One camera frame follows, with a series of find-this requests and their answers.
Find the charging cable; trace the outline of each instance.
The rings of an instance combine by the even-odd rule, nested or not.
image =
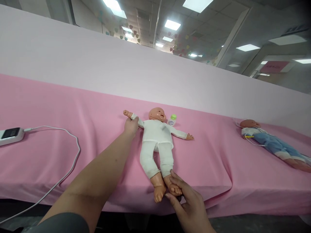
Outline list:
[[[61,178],[37,203],[33,204],[31,207],[29,207],[28,209],[25,209],[24,211],[18,213],[18,214],[15,214],[14,216],[12,217],[9,217],[3,221],[0,222],[0,224],[2,223],[5,223],[6,221],[12,219],[12,218],[15,218],[23,213],[25,213],[26,211],[30,210],[31,208],[35,207],[36,205],[38,205],[47,195],[49,195],[49,193],[57,186],[59,185],[62,181],[64,181],[69,175],[70,173],[73,171],[74,167],[75,167],[75,164],[77,162],[77,159],[79,157],[79,154],[80,154],[80,151],[81,151],[81,148],[80,148],[80,145],[79,145],[79,142],[78,142],[78,138],[75,136],[75,135],[72,135],[71,133],[69,133],[68,130],[66,129],[63,129],[63,128],[57,128],[57,127],[51,127],[51,126],[39,126],[39,127],[35,127],[35,128],[28,128],[28,129],[24,129],[24,132],[28,132],[28,131],[31,131],[31,130],[34,130],[34,129],[38,129],[38,128],[41,128],[41,127],[48,127],[48,128],[52,128],[52,129],[60,129],[60,130],[64,130],[66,131],[69,135],[73,136],[75,139],[76,139],[76,142],[77,142],[77,146],[78,146],[78,153],[77,155],[75,156],[75,159],[74,159],[74,162],[69,170],[69,172],[67,172],[67,174]]]

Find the small bottle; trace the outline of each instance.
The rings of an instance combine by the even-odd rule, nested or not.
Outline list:
[[[170,126],[174,126],[176,124],[176,118],[177,118],[176,114],[172,114],[171,118],[168,119],[167,124]]]

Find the electronic device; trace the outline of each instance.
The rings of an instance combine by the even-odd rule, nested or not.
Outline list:
[[[25,132],[22,128],[0,130],[0,146],[19,142],[24,138]]]

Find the floor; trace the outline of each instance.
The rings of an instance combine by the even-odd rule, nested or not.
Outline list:
[[[31,203],[0,201],[0,222],[15,213],[29,207]],[[50,207],[36,206],[21,217],[16,217],[0,226],[2,229],[14,231],[24,227],[22,232],[28,232],[37,225]],[[236,215],[229,217],[211,218],[210,222],[217,233],[309,233],[311,226],[302,221],[299,216],[271,216],[271,215]],[[129,232],[130,229],[146,228],[145,232],[183,232],[175,214],[167,216],[147,216],[142,214],[123,214],[102,212],[96,232]]]

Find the pink tablecloth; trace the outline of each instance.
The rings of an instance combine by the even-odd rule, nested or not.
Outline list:
[[[311,210],[311,174],[288,167],[265,149],[240,137],[229,117],[0,75],[0,129],[65,128],[79,138],[81,154],[73,173],[42,203],[51,205],[74,177],[121,132],[122,111],[147,119],[153,107],[177,114],[176,128],[194,141],[174,138],[174,169],[199,191],[210,216],[243,213],[307,214]],[[302,153],[311,139],[291,130],[264,126]],[[139,163],[142,131],[132,144],[119,185],[104,211],[170,214],[164,199],[153,201],[153,188]],[[71,167],[77,147],[64,131],[27,133],[19,143],[0,147],[0,198],[38,201]]]

